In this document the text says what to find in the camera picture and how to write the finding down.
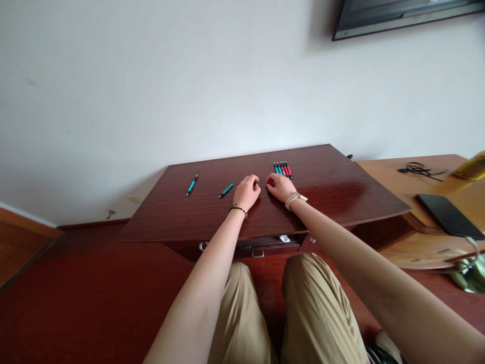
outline khaki pants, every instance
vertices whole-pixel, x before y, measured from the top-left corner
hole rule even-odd
[[[320,257],[288,259],[282,290],[282,364],[368,362],[349,300]],[[208,363],[277,363],[251,274],[240,262],[229,272]]]

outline television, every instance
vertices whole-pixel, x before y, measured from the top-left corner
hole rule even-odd
[[[345,0],[332,40],[485,11],[485,0]]]

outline yellow bottle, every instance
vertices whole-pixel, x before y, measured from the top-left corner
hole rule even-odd
[[[485,176],[485,151],[463,163],[453,174],[457,177],[477,180]]]

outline cabinet top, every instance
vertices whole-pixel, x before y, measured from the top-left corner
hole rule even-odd
[[[453,171],[466,161],[456,154],[426,157],[380,159],[360,161],[357,164],[377,181],[387,187],[409,206],[407,215],[414,228],[425,234],[443,233],[433,218],[414,198],[417,194],[445,196],[480,230],[485,231],[485,178],[467,181],[452,175]],[[399,173],[410,162],[419,162],[431,172],[446,171],[434,177],[443,182],[413,173]]]
[[[260,198],[249,211],[240,239],[307,231],[265,186],[273,163],[287,161],[297,191],[341,225],[404,214],[410,207],[330,144],[170,165],[121,232],[122,241],[209,240],[224,221],[237,185],[260,178]],[[195,175],[199,178],[186,196]],[[222,199],[219,195],[234,183]]]

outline white wall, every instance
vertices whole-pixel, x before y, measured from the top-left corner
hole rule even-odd
[[[0,201],[81,223],[169,164],[484,149],[483,15],[331,43],[327,3],[0,0]]]

